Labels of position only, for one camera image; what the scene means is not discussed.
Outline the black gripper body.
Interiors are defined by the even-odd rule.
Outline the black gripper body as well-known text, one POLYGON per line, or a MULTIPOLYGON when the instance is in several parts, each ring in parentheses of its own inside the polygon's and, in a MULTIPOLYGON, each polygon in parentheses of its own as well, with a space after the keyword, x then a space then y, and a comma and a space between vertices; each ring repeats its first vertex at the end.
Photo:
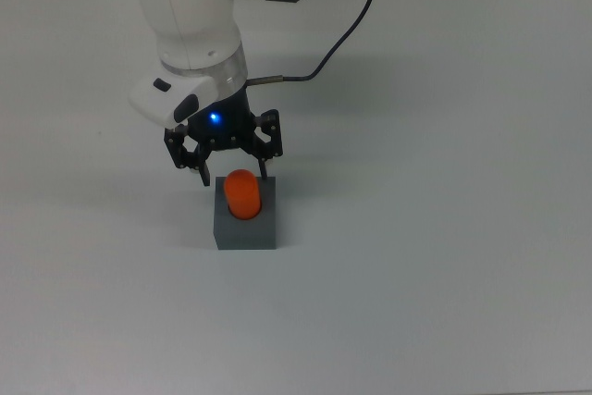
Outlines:
POLYGON ((253 150, 254 114, 245 88, 199 111, 189 118, 188 124, 188 135, 214 151, 253 150))

